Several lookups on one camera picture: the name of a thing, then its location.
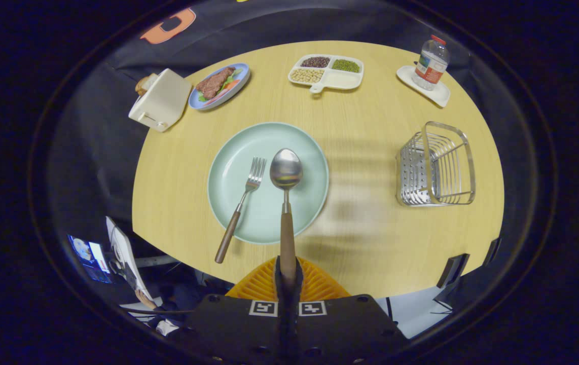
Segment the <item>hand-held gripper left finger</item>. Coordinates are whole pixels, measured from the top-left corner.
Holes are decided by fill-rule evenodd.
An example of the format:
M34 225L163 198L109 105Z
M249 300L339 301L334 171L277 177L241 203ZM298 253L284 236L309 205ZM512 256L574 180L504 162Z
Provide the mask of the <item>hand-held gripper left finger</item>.
M227 294L207 295L186 321L186 351L206 363L281 364L285 303L276 258Z

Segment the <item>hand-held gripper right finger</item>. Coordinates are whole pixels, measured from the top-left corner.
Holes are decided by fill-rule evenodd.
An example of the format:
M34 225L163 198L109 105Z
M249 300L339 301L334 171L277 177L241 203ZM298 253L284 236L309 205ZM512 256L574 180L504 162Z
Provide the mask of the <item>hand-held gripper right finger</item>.
M297 259L297 269L294 364L380 363L406 349L407 338L372 296L350 295L306 259Z

